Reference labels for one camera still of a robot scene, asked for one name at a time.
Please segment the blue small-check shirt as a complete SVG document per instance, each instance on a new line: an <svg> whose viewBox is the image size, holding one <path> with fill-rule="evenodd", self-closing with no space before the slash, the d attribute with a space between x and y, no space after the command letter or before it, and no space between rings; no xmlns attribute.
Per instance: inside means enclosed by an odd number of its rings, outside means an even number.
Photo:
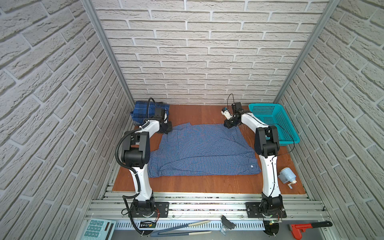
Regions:
<svg viewBox="0 0 384 240"><path fill-rule="evenodd" d="M175 126L151 152L149 177L236 176L261 173L255 151L238 128Z"/></svg>

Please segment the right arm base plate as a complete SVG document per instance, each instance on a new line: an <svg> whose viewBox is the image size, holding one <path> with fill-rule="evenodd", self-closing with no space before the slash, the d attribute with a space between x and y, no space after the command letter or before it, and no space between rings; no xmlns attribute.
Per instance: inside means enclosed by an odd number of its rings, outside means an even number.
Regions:
<svg viewBox="0 0 384 240"><path fill-rule="evenodd" d="M267 206L266 203L261 202L246 202L246 210L248 218L262 218L262 219L270 219L270 218L286 218L287 213L283 205L281 206Z"/></svg>

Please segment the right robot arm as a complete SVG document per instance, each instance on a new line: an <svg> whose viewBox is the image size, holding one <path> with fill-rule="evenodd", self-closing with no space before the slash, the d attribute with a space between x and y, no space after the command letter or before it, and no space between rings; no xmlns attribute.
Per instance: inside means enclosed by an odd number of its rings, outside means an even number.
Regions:
<svg viewBox="0 0 384 240"><path fill-rule="evenodd" d="M225 116L224 126L228 129L246 125L255 133L254 150L262 164L263 191L259 211L265 218L271 218L283 208L283 197L278 183L277 156L280 150L278 129L256 118L250 111L244 110L240 102L232 104L233 112L228 107L222 108Z"/></svg>

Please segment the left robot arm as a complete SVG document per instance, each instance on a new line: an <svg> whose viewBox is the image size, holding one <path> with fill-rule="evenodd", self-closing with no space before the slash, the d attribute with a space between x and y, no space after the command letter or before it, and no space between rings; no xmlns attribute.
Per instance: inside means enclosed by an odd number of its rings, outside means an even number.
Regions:
<svg viewBox="0 0 384 240"><path fill-rule="evenodd" d="M131 172L135 187L135 194L125 198L133 200L135 210L155 210L155 199L148 174L150 138L155 133L168 134L172 129L166 110L156 108L152 118L146 119L138 128L125 132L118 143L115 158L121 167Z"/></svg>

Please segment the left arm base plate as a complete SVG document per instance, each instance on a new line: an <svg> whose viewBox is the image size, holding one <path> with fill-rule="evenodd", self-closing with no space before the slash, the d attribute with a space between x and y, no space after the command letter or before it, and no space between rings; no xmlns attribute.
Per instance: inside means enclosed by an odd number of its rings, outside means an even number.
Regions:
<svg viewBox="0 0 384 240"><path fill-rule="evenodd" d="M134 201L130 214L133 218L167 218L169 205L169 202Z"/></svg>

